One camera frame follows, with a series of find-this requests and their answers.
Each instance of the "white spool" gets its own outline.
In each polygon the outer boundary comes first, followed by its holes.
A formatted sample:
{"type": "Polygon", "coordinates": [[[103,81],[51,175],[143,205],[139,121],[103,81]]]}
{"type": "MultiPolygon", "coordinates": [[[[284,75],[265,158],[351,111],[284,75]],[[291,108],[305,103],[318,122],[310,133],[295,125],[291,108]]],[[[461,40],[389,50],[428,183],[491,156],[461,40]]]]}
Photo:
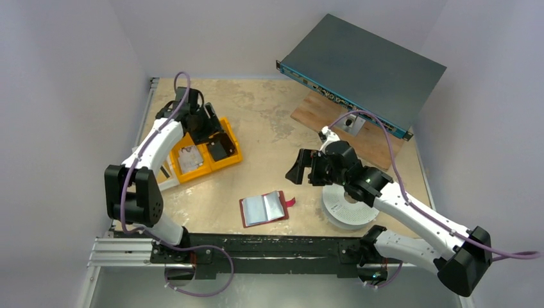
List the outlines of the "white spool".
{"type": "Polygon", "coordinates": [[[333,225],[346,230],[363,228],[380,212],[363,202],[348,202],[344,197],[344,187],[340,185],[324,186],[321,208],[333,225]]]}

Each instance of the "wooden board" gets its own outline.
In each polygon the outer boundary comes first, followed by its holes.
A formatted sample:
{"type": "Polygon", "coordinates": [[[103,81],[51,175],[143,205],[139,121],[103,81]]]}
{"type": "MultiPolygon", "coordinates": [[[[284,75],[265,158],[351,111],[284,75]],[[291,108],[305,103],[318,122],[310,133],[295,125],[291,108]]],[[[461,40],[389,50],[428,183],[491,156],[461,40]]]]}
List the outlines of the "wooden board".
{"type": "MultiPolygon", "coordinates": [[[[347,109],[342,106],[333,103],[315,92],[310,92],[298,108],[294,110],[291,117],[311,130],[318,132],[346,112],[347,109]]],[[[333,128],[332,130],[338,134],[340,139],[349,142],[360,158],[383,170],[388,170],[391,166],[387,141],[384,137],[384,132],[378,126],[367,121],[357,136],[353,136],[338,128],[333,128]]],[[[393,154],[396,156],[404,140],[393,137],[392,135],[389,135],[389,139],[393,146],[393,154]]]]}

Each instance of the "white wall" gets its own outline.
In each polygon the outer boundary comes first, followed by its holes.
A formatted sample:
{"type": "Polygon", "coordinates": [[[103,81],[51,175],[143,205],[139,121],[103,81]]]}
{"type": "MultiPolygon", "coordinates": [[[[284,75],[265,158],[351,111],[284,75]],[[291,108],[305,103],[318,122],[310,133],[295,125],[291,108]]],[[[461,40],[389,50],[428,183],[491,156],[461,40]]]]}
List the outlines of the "white wall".
{"type": "Polygon", "coordinates": [[[0,3],[0,306],[73,307],[147,77],[107,0],[0,3]]]}
{"type": "MultiPolygon", "coordinates": [[[[439,211],[507,251],[544,250],[544,4],[449,1],[422,49],[448,69],[415,128],[439,211]]],[[[544,261],[493,264],[482,307],[542,307],[544,261]]]]}
{"type": "Polygon", "coordinates": [[[446,0],[110,0],[146,72],[279,78],[327,13],[419,51],[446,0]]]}

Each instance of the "yellow tray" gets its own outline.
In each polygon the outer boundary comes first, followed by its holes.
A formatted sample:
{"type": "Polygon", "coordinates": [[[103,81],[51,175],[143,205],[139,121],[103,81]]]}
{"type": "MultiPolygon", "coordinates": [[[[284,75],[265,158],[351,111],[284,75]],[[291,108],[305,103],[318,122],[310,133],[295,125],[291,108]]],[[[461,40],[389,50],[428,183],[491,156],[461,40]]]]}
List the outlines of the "yellow tray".
{"type": "Polygon", "coordinates": [[[240,150],[238,140],[236,139],[236,137],[234,137],[234,133],[232,132],[232,128],[230,127],[229,122],[225,117],[222,117],[219,122],[221,123],[223,129],[226,131],[226,134],[229,136],[232,143],[234,143],[234,154],[230,157],[224,158],[216,162],[212,158],[212,155],[208,152],[206,145],[199,144],[196,147],[198,148],[198,151],[202,156],[202,166],[200,166],[197,170],[182,173],[182,169],[178,161],[178,158],[180,156],[179,152],[182,148],[194,145],[191,136],[188,133],[185,134],[185,137],[183,137],[180,142],[178,142],[170,151],[170,161],[172,162],[172,166],[174,167],[174,173],[176,174],[176,177],[178,178],[178,181],[180,183],[194,180],[195,178],[199,178],[201,176],[210,174],[214,171],[223,169],[224,167],[228,167],[242,161],[242,151],[240,150]]]}

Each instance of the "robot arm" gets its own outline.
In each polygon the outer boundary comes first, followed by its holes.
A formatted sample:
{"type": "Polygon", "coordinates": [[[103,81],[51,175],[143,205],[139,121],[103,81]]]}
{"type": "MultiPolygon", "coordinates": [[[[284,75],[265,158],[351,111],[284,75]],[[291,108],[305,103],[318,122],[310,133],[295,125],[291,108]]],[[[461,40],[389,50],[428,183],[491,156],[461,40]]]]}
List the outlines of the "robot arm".
{"type": "Polygon", "coordinates": [[[146,229],[155,237],[173,246],[190,245],[184,234],[187,230],[163,215],[163,200],[155,175],[172,148],[188,132],[195,144],[206,144],[215,161],[229,157],[234,144],[223,130],[210,103],[205,103],[199,90],[190,89],[187,101],[181,102],[187,89],[178,87],[176,98],[166,104],[156,115],[148,136],[121,165],[110,165],[105,171],[106,205],[108,216],[121,220],[121,195],[129,169],[137,160],[126,192],[124,213],[127,224],[146,229]]]}
{"type": "MultiPolygon", "coordinates": [[[[370,257],[390,257],[409,262],[435,273],[453,292],[468,296],[491,265],[491,253],[466,243],[445,231],[409,206],[398,183],[375,167],[364,166],[355,150],[328,127],[319,133],[323,145],[319,150],[299,151],[294,166],[285,177],[301,184],[306,167],[311,168],[309,183],[314,186],[342,185],[355,200],[393,216],[416,232],[421,239],[397,235],[382,226],[373,226],[361,239],[370,257]]],[[[446,224],[461,235],[491,246],[489,234],[477,227],[469,230],[443,217],[408,195],[419,209],[446,224]]]]}

